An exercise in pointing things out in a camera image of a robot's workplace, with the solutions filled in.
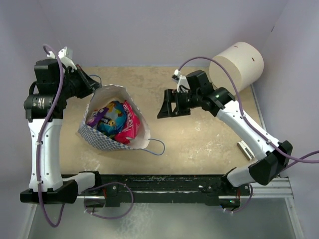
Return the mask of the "blue fruit sweets bag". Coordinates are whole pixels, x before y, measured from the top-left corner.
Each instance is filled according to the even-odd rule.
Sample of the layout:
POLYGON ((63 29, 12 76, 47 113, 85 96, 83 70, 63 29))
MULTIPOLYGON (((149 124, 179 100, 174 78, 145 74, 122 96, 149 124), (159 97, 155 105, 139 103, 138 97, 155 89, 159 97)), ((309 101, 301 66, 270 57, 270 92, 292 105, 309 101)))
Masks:
POLYGON ((119 101, 111 101, 104 108, 98 110, 96 129, 107 137, 114 137, 125 126, 127 114, 119 101))

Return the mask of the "pink REAL crisps bag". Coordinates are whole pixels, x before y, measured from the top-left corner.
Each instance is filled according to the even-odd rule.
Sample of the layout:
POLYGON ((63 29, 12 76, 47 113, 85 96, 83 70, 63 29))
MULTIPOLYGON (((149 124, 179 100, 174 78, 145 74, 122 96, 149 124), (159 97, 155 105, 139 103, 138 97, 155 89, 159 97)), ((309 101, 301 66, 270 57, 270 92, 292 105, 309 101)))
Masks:
POLYGON ((135 139, 137 136, 141 123, 139 117, 136 115, 128 101, 124 101, 123 107, 127 119, 123 129, 114 136, 114 139, 119 143, 129 144, 131 140, 135 139))

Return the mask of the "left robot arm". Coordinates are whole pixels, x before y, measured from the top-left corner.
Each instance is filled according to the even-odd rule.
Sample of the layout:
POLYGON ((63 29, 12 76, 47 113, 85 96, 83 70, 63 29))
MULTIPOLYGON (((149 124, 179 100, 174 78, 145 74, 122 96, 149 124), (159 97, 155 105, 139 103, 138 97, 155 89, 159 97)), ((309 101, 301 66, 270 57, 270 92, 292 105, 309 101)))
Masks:
POLYGON ((82 99, 101 87, 72 60, 61 63, 51 58, 36 62, 36 80, 23 104, 32 145, 31 179, 28 189, 20 193, 23 203, 72 204, 82 191, 98 195, 103 188, 95 171, 69 178, 61 175, 59 142, 67 100, 82 99))

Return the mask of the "blue checkered paper bag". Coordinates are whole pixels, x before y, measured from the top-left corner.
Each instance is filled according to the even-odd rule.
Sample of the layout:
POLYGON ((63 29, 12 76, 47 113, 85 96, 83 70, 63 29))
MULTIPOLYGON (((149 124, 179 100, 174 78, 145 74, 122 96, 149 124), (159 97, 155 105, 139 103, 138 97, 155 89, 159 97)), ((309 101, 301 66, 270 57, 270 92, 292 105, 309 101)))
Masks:
POLYGON ((140 109, 134 103, 132 97, 127 92, 127 89, 120 85, 104 85, 93 93, 93 96, 91 97, 84 112, 84 116, 77 133, 90 146, 103 152, 116 150, 142 150, 156 156, 161 156, 165 152, 165 144, 158 139, 151 138, 149 125, 147 124, 140 109), (111 101, 119 101, 122 104, 124 101, 128 101, 140 119, 141 124, 138 134, 129 144, 119 143, 115 141, 114 137, 107 137, 103 133, 99 132, 96 129, 96 126, 90 127, 86 125, 87 118, 94 110, 104 108, 111 101))

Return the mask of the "purple Fox's sweets bag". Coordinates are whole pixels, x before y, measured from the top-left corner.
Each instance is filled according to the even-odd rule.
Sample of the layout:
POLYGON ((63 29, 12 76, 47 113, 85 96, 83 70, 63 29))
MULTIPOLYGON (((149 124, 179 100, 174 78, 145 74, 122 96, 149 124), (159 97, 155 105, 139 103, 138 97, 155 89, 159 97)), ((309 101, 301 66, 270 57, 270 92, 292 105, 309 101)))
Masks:
POLYGON ((99 110, 94 110, 92 114, 87 118, 86 125, 90 127, 95 127, 107 111, 107 107, 101 108, 99 110))

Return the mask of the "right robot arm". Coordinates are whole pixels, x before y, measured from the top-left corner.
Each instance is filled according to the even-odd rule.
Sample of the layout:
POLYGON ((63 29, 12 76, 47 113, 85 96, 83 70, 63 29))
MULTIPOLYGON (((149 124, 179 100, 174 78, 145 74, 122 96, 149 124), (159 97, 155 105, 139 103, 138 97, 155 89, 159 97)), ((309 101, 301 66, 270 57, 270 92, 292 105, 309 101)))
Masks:
POLYGON ((280 142, 263 130, 249 115, 240 112, 240 104, 226 88, 214 88, 202 70, 181 75, 175 70, 173 80, 177 89, 164 92, 159 119, 190 114, 193 108, 202 108, 227 124, 251 149, 256 162, 234 168, 223 176, 222 191, 233 195, 239 186, 257 182, 267 185, 288 165, 292 145, 280 142))

